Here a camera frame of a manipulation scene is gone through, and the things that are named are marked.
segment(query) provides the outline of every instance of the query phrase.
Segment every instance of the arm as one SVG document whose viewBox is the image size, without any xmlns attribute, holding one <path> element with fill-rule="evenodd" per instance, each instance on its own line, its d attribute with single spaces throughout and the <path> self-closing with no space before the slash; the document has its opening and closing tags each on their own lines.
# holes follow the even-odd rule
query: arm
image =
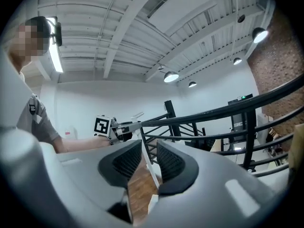
<svg viewBox="0 0 304 228">
<path fill-rule="evenodd" d="M 53 145 L 56 153 L 82 151 L 110 146 L 110 141 L 104 136 L 94 136 L 89 139 L 71 140 L 62 138 L 53 127 L 45 106 L 35 97 L 37 114 L 41 117 L 40 123 L 34 123 L 32 134 L 40 141 Z"/>
<path fill-rule="evenodd" d="M 82 140 L 65 139 L 58 136 L 52 142 L 52 145 L 54 146 L 56 153 L 65 153 L 110 146 L 110 141 L 103 136 L 94 136 Z"/>
</svg>

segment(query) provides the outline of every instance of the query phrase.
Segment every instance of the red brick wall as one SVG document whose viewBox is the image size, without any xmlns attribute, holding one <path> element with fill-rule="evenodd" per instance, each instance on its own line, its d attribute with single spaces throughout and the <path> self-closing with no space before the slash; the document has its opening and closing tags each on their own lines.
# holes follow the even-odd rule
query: red brick wall
<svg viewBox="0 0 304 228">
<path fill-rule="evenodd" d="M 267 30 L 268 37 L 258 44 L 248 59 L 260 94 L 304 73 L 303 52 L 288 18 L 276 9 Z M 262 111 L 276 119 L 302 105 L 304 88 L 264 106 Z M 293 132 L 294 125 L 301 123 L 304 123 L 304 113 L 274 129 L 280 135 L 286 135 Z M 289 143 L 284 144 L 284 148 L 288 148 Z"/>
</svg>

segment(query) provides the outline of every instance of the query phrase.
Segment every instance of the metal railing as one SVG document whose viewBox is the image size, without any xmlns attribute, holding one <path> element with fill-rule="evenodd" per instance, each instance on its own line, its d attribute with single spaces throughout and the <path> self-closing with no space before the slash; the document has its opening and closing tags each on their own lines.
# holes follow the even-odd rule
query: metal railing
<svg viewBox="0 0 304 228">
<path fill-rule="evenodd" d="M 146 149 L 148 152 L 149 157 L 153 155 L 151 158 L 152 162 L 157 163 L 154 159 L 156 158 L 156 154 L 151 154 L 152 150 L 155 150 L 156 145 L 149 145 L 149 140 L 155 140 L 155 139 L 165 139 L 165 140 L 172 140 L 172 141 L 179 141 L 179 140 L 194 140 L 198 144 L 198 140 L 215 140 L 215 139 L 224 139 L 224 138 L 231 138 L 231 137 L 237 137 L 237 136 L 243 136 L 246 135 L 246 147 L 242 150 L 235 150 L 235 151 L 220 151 L 215 152 L 221 155 L 236 155 L 236 154 L 245 154 L 244 162 L 241 164 L 241 166 L 245 169 L 249 169 L 258 165 L 270 163 L 282 158 L 285 158 L 287 156 L 287 153 L 280 154 L 276 157 L 268 158 L 261 161 L 251 161 L 252 153 L 255 151 L 263 150 L 270 148 L 272 146 L 281 144 L 287 140 L 292 139 L 293 133 L 288 134 L 286 136 L 283 136 L 279 139 L 276 139 L 272 142 L 268 142 L 265 144 L 261 144 L 259 146 L 254 146 L 254 139 L 255 134 L 259 131 L 268 129 L 270 127 L 276 126 L 278 124 L 281 124 L 292 117 L 298 115 L 304 110 L 304 106 L 301 106 L 297 108 L 296 110 L 286 114 L 285 116 L 282 116 L 272 122 L 266 123 L 261 126 L 256 125 L 256 116 L 255 116 L 255 109 L 262 107 L 264 105 L 270 104 L 274 101 L 277 101 L 292 92 L 296 91 L 297 89 L 304 86 L 304 74 L 300 75 L 299 77 L 283 84 L 280 87 L 277 87 L 267 93 L 264 93 L 262 95 L 258 95 L 256 97 L 240 101 L 239 103 L 224 106 L 221 108 L 213 109 L 210 111 L 202 112 L 199 114 L 194 114 L 190 116 L 184 116 L 184 117 L 175 117 L 175 113 L 173 108 L 171 107 L 171 111 L 173 110 L 173 113 L 168 111 L 167 107 L 167 114 L 164 114 L 162 116 L 153 118 L 151 120 L 142 122 L 142 138 L 145 146 L 147 145 Z M 217 135 L 207 135 L 205 136 L 202 131 L 199 131 L 197 129 L 196 123 L 198 122 L 206 122 L 210 120 L 216 120 L 220 118 L 230 117 L 233 115 L 237 115 L 240 113 L 244 113 L 246 117 L 246 129 L 238 132 L 233 133 L 224 133 L 224 134 L 217 134 Z M 169 129 L 167 131 L 170 131 L 169 136 L 163 136 L 165 132 L 163 132 L 160 135 L 152 135 L 151 133 L 162 126 L 167 126 Z M 146 133 L 143 132 L 143 127 L 156 127 Z"/>
</svg>

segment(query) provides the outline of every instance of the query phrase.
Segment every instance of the fluorescent light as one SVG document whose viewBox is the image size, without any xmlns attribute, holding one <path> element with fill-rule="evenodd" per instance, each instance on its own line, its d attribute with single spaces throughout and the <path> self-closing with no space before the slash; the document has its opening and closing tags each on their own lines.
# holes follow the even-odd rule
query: fluorescent light
<svg viewBox="0 0 304 228">
<path fill-rule="evenodd" d="M 166 83 L 172 82 L 176 80 L 179 77 L 179 75 L 173 71 L 169 71 L 168 73 L 165 74 L 164 81 Z"/>
<path fill-rule="evenodd" d="M 55 24 L 55 19 L 54 18 L 47 18 L 50 20 L 53 24 Z M 55 32 L 54 26 L 48 21 L 49 25 L 51 26 L 51 34 Z M 59 58 L 59 50 L 56 44 L 53 44 L 53 39 L 49 39 L 49 52 L 51 54 L 52 62 L 54 65 L 54 68 L 57 72 L 63 73 L 62 66 L 61 66 L 61 61 Z"/>
</svg>

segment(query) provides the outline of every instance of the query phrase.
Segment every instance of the ceiling light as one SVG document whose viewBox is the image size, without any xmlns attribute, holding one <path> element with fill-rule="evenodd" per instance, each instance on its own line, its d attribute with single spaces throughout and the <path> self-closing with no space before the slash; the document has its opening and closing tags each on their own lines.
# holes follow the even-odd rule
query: ceiling light
<svg viewBox="0 0 304 228">
<path fill-rule="evenodd" d="M 242 23 L 245 20 L 245 14 L 241 15 L 238 19 L 237 22 L 238 23 Z"/>
<path fill-rule="evenodd" d="M 194 87 L 195 85 L 197 85 L 197 83 L 194 82 L 194 81 L 192 81 L 192 82 L 189 83 L 189 88 L 192 88 L 192 87 Z"/>
<path fill-rule="evenodd" d="M 47 20 L 50 20 L 53 24 L 55 24 L 55 19 L 54 18 L 47 18 Z M 51 34 L 55 33 L 54 30 L 54 25 L 48 21 L 49 25 L 51 26 Z M 49 42 L 49 52 L 51 54 L 52 62 L 54 65 L 54 68 L 57 72 L 63 73 L 62 66 L 61 66 L 61 61 L 59 58 L 59 50 L 56 44 L 53 44 L 53 38 L 50 38 Z"/>
<path fill-rule="evenodd" d="M 236 58 L 233 60 L 233 65 L 239 64 L 241 61 L 242 61 L 242 59 L 240 59 L 239 57 L 236 57 Z"/>
<path fill-rule="evenodd" d="M 168 73 L 165 74 L 164 81 L 166 83 L 169 83 L 169 82 L 176 80 L 178 77 L 179 77 L 179 75 L 176 72 L 169 71 Z"/>
<path fill-rule="evenodd" d="M 263 28 L 255 28 L 252 32 L 252 39 L 254 43 L 259 43 L 266 38 L 268 31 Z"/>
</svg>

